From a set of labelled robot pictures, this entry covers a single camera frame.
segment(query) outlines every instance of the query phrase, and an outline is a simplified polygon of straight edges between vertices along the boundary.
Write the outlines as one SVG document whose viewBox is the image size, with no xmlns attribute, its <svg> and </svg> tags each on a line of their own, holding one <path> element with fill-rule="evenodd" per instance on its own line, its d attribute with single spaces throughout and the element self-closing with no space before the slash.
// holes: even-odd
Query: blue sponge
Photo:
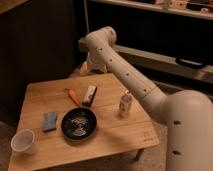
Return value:
<svg viewBox="0 0 213 171">
<path fill-rule="evenodd" d="M 48 112 L 44 114 L 44 124 L 43 124 L 43 131 L 53 131 L 56 130 L 56 120 L 57 120 L 57 113 L 56 112 Z"/>
</svg>

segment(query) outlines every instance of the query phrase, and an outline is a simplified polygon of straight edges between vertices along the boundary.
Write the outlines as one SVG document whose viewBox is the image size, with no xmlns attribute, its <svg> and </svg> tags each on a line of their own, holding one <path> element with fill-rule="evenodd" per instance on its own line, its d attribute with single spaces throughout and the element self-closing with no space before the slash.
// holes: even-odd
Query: shelf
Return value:
<svg viewBox="0 0 213 171">
<path fill-rule="evenodd" d="M 213 20 L 212 13 L 204 13 L 204 12 L 193 11 L 193 10 L 188 10 L 188 9 L 184 9 L 184 10 L 175 9 L 175 8 L 171 8 L 171 7 L 166 7 L 166 5 L 164 5 L 164 4 L 161 4 L 161 5 L 160 4 L 147 4 L 147 3 L 128 1 L 128 0 L 90 0 L 90 1 L 112 4 L 112 5 L 120 5 L 120 6 L 129 7 L 129 8 L 137 8 L 137 9 L 144 9 L 144 10 L 150 10 L 150 11 L 177 14 L 177 15 L 201 18 L 201 19 L 206 19 L 206 20 Z"/>
</svg>

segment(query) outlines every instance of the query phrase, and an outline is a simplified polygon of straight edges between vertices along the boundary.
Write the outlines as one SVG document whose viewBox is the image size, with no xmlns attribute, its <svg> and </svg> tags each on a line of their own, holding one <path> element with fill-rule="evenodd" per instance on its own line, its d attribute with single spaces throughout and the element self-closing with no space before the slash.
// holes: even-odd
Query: orange object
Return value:
<svg viewBox="0 0 213 171">
<path fill-rule="evenodd" d="M 69 89 L 69 90 L 68 90 L 68 95 L 69 95 L 69 97 L 72 99 L 72 101 L 73 101 L 78 107 L 81 106 L 81 105 L 80 105 L 80 102 L 79 102 L 79 100 L 78 100 L 77 94 L 75 93 L 74 90 Z"/>
</svg>

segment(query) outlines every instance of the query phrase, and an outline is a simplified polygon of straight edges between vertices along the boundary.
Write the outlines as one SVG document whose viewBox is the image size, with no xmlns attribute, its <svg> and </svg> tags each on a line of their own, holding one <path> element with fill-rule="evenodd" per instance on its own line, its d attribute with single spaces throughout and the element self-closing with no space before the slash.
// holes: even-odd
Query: dark cabinet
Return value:
<svg viewBox="0 0 213 171">
<path fill-rule="evenodd" d="M 28 83 L 69 76 L 80 35 L 73 1 L 32 0 L 0 15 L 0 120 L 18 121 Z"/>
</svg>

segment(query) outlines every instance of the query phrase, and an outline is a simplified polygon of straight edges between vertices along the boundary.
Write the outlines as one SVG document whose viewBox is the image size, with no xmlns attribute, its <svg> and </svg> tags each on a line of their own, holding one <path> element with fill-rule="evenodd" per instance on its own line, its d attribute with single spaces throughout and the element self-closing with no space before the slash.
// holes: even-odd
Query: table leg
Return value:
<svg viewBox="0 0 213 171">
<path fill-rule="evenodd" d="M 140 159 L 141 155 L 143 154 L 143 151 L 144 151 L 144 149 L 139 149 L 138 150 L 138 152 L 137 152 L 137 154 L 136 154 L 136 156 L 134 158 L 135 161 L 138 161 Z"/>
</svg>

